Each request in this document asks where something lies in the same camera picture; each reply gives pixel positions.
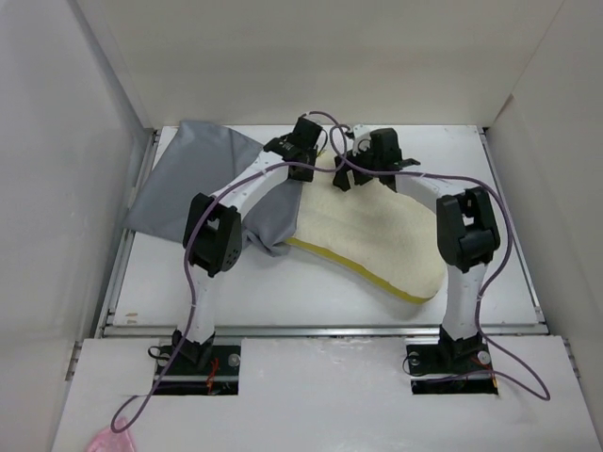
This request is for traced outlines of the cream yellow pillow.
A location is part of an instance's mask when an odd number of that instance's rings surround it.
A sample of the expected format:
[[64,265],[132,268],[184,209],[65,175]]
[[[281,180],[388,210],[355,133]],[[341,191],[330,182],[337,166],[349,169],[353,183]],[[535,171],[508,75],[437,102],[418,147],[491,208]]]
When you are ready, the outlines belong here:
[[339,264],[399,299],[424,303],[442,288],[446,264],[435,213],[375,179],[344,192],[331,173],[304,183],[296,232],[286,243]]

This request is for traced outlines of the grey pillowcase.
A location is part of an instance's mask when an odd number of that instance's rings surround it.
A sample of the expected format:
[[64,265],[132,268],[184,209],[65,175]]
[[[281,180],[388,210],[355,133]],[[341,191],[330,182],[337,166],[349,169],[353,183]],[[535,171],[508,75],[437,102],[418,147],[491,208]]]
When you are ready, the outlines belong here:
[[[181,121],[130,208],[124,226],[138,233],[182,243],[192,199],[233,181],[263,145],[229,127]],[[286,240],[297,229],[302,184],[274,187],[243,219],[243,242],[270,256],[289,252]]]

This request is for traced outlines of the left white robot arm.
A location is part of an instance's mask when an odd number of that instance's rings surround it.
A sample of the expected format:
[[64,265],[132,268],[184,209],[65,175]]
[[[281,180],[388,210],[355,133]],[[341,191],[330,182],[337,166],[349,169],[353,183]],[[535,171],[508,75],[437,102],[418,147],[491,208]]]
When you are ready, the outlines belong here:
[[289,180],[313,180],[323,132],[316,122],[299,118],[290,133],[264,145],[233,181],[192,199],[183,237],[190,311],[186,324],[171,337],[174,354],[188,372],[203,372],[211,360],[215,304],[204,300],[206,281],[235,265],[243,247],[243,220],[274,187]]

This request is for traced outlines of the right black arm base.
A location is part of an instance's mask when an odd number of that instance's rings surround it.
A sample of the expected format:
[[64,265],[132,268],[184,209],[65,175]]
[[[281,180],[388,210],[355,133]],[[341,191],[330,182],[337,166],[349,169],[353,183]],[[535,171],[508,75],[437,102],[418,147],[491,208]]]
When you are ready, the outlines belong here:
[[402,369],[415,396],[498,395],[489,348],[480,333],[453,340],[440,329],[437,339],[409,339]]

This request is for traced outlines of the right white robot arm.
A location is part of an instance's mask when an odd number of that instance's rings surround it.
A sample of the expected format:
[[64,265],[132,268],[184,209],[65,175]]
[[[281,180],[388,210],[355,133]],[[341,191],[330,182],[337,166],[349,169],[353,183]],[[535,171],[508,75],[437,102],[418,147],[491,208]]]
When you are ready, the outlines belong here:
[[346,126],[343,135],[352,144],[334,158],[334,186],[348,191],[377,179],[435,214],[436,246],[448,270],[448,299],[436,359],[449,371],[459,370],[483,344],[475,315],[487,267],[500,247],[492,206],[496,193],[474,178],[416,170],[420,163],[402,157],[392,128]]

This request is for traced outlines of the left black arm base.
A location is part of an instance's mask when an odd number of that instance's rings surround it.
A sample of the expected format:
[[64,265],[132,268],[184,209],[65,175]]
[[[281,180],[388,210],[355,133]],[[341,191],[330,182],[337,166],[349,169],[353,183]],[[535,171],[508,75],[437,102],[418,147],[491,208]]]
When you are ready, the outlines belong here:
[[210,338],[202,346],[186,342],[158,383],[155,396],[236,396],[241,342]]

